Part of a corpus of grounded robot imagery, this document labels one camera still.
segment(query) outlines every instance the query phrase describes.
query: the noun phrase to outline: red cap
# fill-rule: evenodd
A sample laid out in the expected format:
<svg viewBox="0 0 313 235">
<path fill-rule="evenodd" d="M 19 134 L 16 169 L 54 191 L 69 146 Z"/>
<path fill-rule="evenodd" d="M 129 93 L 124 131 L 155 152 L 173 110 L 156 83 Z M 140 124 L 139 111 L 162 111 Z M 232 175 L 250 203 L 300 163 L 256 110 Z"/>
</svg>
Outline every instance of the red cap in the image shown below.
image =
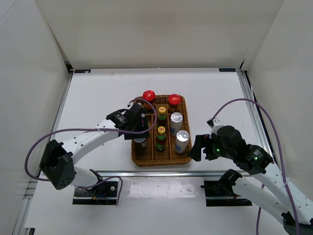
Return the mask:
<svg viewBox="0 0 313 235">
<path fill-rule="evenodd" d="M 181 103 L 181 97 L 178 94 L 172 94 L 168 97 L 168 101 L 171 105 L 179 105 Z"/>
<path fill-rule="evenodd" d="M 156 94 L 151 90 L 145 91 L 142 96 L 146 101 L 152 101 L 156 98 Z"/>
</svg>

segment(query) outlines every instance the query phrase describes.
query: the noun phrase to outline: yellow lid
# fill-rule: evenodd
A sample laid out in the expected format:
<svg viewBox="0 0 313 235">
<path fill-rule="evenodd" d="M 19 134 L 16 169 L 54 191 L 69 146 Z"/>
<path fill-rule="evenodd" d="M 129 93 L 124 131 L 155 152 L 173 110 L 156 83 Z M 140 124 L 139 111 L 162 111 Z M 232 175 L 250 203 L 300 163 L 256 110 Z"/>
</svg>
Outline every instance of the yellow lid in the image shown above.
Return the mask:
<svg viewBox="0 0 313 235">
<path fill-rule="evenodd" d="M 165 107 L 159 107 L 158 112 L 159 112 L 159 114 L 166 114 L 166 108 Z"/>
<path fill-rule="evenodd" d="M 165 127 L 164 126 L 160 126 L 158 129 L 157 129 L 157 132 L 159 135 L 164 135 L 165 133 Z"/>
</svg>

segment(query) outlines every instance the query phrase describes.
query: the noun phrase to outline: white enclosure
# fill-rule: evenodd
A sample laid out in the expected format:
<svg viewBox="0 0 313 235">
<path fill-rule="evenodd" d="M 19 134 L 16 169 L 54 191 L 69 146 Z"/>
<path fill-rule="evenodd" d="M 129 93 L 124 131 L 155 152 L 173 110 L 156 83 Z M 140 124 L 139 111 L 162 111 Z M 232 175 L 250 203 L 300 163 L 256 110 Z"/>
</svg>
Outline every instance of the white enclosure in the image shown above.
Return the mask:
<svg viewBox="0 0 313 235">
<path fill-rule="evenodd" d="M 29 181 L 25 156 L 53 127 L 68 82 L 61 54 L 35 2 L 18 0 L 12 8 L 9 2 L 0 3 L 0 13 L 7 8 L 0 16 L 1 234 L 13 231 Z M 32 172 L 38 172 L 44 145 L 34 153 Z"/>
<path fill-rule="evenodd" d="M 69 80 L 63 61 L 75 69 L 242 65 L 273 117 L 288 177 L 313 199 L 312 12 L 312 0 L 0 1 L 1 234 L 12 234 L 21 208 L 27 151 L 54 126 Z"/>
<path fill-rule="evenodd" d="M 249 64 L 282 0 L 37 0 L 74 68 Z"/>
</svg>

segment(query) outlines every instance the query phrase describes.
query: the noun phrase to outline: white bottle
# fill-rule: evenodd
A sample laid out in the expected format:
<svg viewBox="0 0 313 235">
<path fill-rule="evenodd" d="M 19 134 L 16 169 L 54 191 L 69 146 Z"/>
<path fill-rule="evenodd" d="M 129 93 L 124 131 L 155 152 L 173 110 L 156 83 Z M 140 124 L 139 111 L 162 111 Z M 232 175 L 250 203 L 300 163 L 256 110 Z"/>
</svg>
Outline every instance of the white bottle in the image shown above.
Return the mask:
<svg viewBox="0 0 313 235">
<path fill-rule="evenodd" d="M 170 121 L 171 136 L 176 137 L 177 132 L 181 130 L 182 119 L 183 117 L 181 113 L 178 112 L 172 113 Z"/>
<path fill-rule="evenodd" d="M 189 141 L 189 133 L 181 130 L 176 134 L 175 152 L 184 153 Z"/>
</svg>

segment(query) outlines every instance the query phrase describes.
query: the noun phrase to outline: robotic arm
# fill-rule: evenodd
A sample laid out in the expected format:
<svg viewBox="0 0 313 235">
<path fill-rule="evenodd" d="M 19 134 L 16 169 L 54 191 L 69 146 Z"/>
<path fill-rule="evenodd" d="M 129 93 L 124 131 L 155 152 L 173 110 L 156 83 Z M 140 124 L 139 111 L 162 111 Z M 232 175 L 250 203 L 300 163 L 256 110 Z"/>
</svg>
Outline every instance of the robotic arm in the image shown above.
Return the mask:
<svg viewBox="0 0 313 235">
<path fill-rule="evenodd" d="M 295 221 L 291 202 L 278 165 L 261 147 L 246 144 L 241 134 L 232 126 L 223 126 L 217 121 L 207 122 L 212 128 L 208 135 L 197 135 L 195 144 L 188 156 L 201 161 L 201 149 L 205 159 L 211 161 L 218 157 L 231 159 L 237 167 L 248 172 L 262 182 L 274 195 L 256 187 L 235 170 L 228 170 L 220 179 L 225 192 L 244 196 L 274 216 L 285 230 L 294 234 Z M 295 207 L 297 208 L 301 234 L 313 232 L 313 203 L 291 182 L 288 182 Z"/>
<path fill-rule="evenodd" d="M 121 109 L 107 115 L 106 119 L 94 128 L 108 128 L 143 132 L 149 128 L 146 110 L 135 103 L 127 109 Z M 103 143 L 118 138 L 123 133 L 117 131 L 84 132 L 64 142 L 50 141 L 44 151 L 40 169 L 47 176 L 56 189 L 63 189 L 68 185 L 87 187 L 101 181 L 102 178 L 92 169 L 86 170 L 74 166 L 82 157 Z M 143 134 L 126 133 L 124 139 L 132 140 L 149 137 L 149 131 Z M 101 188 L 93 187 L 90 192 Z"/>
</svg>

